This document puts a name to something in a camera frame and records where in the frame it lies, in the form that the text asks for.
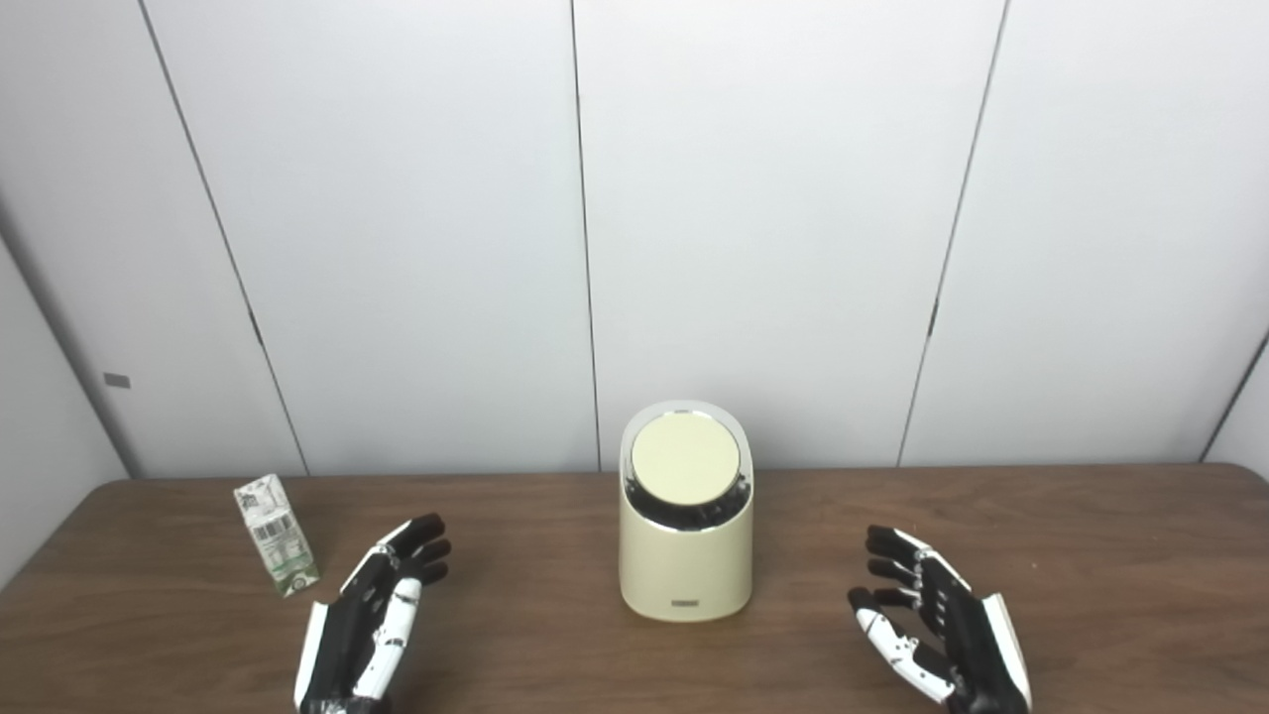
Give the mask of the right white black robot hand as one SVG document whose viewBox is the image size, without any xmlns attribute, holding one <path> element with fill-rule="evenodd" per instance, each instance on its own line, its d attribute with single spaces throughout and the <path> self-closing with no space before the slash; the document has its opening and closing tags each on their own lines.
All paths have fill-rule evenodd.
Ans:
<svg viewBox="0 0 1269 714">
<path fill-rule="evenodd" d="M 893 588 L 854 587 L 854 619 L 893 673 L 948 713 L 1030 713 L 1032 684 L 1001 594 L 978 596 L 937 548 L 865 529 L 868 569 Z"/>
</svg>

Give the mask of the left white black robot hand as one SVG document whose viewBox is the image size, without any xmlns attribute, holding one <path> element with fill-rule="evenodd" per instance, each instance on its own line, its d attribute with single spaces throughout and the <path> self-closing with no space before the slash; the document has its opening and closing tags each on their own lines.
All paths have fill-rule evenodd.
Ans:
<svg viewBox="0 0 1269 714">
<path fill-rule="evenodd" d="M 308 614 L 294 678 L 298 713 L 390 713 L 426 586 L 448 573 L 450 542 L 438 514 L 400 524 L 368 548 L 330 604 Z"/>
</svg>

